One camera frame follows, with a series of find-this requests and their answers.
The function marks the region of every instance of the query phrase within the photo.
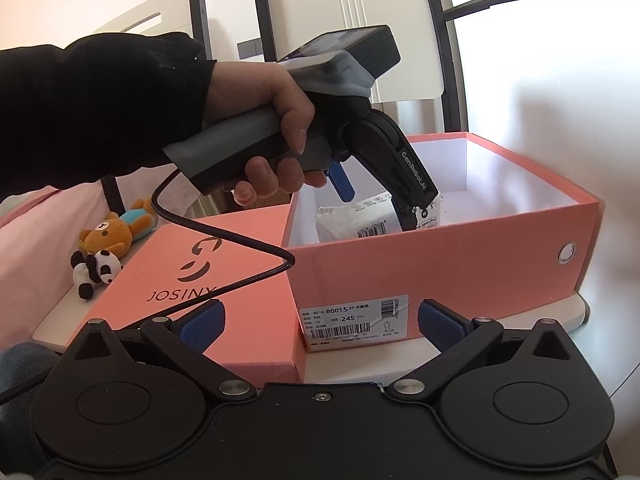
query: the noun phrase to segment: plastic package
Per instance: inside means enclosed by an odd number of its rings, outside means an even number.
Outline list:
[[[439,225],[441,202],[442,197],[438,195],[427,209],[416,211],[418,229]],[[389,192],[356,203],[319,207],[316,229],[320,242],[337,242],[402,231]]]

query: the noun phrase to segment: metal grommet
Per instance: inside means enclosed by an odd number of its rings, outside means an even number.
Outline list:
[[[314,395],[314,400],[318,400],[319,402],[327,402],[331,400],[332,395],[329,392],[318,392]]]
[[[237,397],[248,393],[251,389],[251,385],[246,381],[231,379],[230,381],[224,381],[218,387],[221,393],[230,397]]]
[[[560,252],[558,253],[558,263],[560,265],[569,263],[569,260],[574,257],[575,249],[575,242],[569,242],[562,246],[562,249],[560,249]]]
[[[424,391],[424,383],[418,379],[400,379],[394,383],[394,390],[403,395],[417,395]]]

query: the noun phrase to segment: box lid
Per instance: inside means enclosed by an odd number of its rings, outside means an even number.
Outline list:
[[[200,219],[279,245],[289,205]],[[96,301],[85,321],[100,317],[114,329],[276,267],[281,260],[224,240],[168,224],[159,228]],[[235,290],[220,300],[226,328],[205,354],[255,383],[296,381],[305,352],[295,303],[286,275]],[[257,375],[249,368],[263,368]]]

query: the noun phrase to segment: black jacket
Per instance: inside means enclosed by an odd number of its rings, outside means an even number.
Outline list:
[[[202,129],[214,61],[182,32],[0,51],[0,202],[167,164]]]

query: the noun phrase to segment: hand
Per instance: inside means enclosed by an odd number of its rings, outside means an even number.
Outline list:
[[[289,147],[302,153],[315,109],[289,73],[275,63],[217,62],[204,118],[219,121],[268,103],[282,118],[281,131]],[[242,206],[251,205],[258,197],[272,196],[278,188],[294,193],[305,182],[314,187],[326,184],[322,171],[303,173],[295,158],[281,160],[274,173],[266,159],[256,156],[247,162],[244,173],[249,182],[240,181],[234,187],[236,202]]]

